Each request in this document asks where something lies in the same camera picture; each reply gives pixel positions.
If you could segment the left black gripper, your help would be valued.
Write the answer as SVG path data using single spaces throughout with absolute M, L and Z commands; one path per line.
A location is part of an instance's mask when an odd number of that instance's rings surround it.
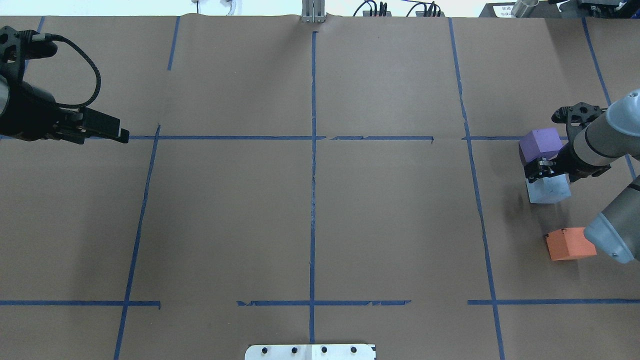
M 0 85 L 0 134 L 21 141 L 67 141 L 83 145 L 98 138 L 128 144 L 130 131 L 121 120 L 88 107 L 81 109 L 81 129 L 76 129 L 78 113 L 48 103 L 53 96 L 27 82 L 20 86 L 2 80 Z

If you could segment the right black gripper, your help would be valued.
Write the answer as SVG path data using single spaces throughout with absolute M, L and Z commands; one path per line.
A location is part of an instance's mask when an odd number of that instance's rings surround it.
M 524 167 L 528 183 L 563 174 L 567 174 L 569 182 L 574 183 L 580 179 L 599 177 L 611 170 L 610 164 L 592 165 L 583 161 L 574 150 L 573 143 L 565 144 L 554 159 L 538 157 L 535 160 L 535 165 L 537 167 Z

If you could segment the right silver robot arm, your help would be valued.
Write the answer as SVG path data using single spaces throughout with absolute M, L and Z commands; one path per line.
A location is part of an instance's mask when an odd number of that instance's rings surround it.
M 523 176 L 531 191 L 546 191 L 560 178 L 571 184 L 598 178 L 624 158 L 639 158 L 639 91 L 633 89 L 601 107 L 578 102 L 551 114 L 563 125 L 566 140 L 557 129 L 535 129 L 518 142 Z M 583 228 L 594 248 L 619 264 L 639 260 L 639 178 L 624 186 L 606 207 Z

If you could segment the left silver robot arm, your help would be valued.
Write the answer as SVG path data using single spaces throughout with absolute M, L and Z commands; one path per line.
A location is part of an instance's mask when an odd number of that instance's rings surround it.
M 54 96 L 27 82 L 9 84 L 1 77 L 0 132 L 20 141 L 67 141 L 83 145 L 99 138 L 127 144 L 130 132 L 120 119 L 82 107 L 77 111 L 55 105 Z

